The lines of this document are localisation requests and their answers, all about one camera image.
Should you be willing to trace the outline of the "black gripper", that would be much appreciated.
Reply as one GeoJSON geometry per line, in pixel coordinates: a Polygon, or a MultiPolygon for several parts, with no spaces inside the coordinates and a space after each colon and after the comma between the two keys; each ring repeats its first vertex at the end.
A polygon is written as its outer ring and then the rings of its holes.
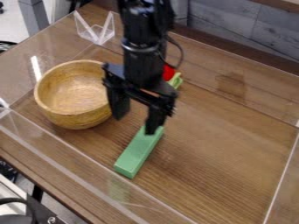
{"type": "Polygon", "coordinates": [[[142,102],[149,107],[147,135],[154,135],[167,117],[174,116],[178,91],[163,78],[165,65],[162,46],[125,48],[125,63],[103,65],[103,84],[113,116],[121,120],[130,111],[130,101],[142,102]]]}

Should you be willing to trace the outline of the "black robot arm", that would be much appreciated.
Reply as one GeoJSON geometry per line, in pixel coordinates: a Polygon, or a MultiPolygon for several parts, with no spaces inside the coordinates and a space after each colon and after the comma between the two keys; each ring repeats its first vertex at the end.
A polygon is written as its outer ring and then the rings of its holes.
{"type": "Polygon", "coordinates": [[[125,36],[125,63],[103,65],[113,116],[122,119],[131,101],[149,107],[145,133],[153,135],[174,115],[178,91],[165,80],[169,31],[174,25],[170,0],[118,0],[125,36]]]}

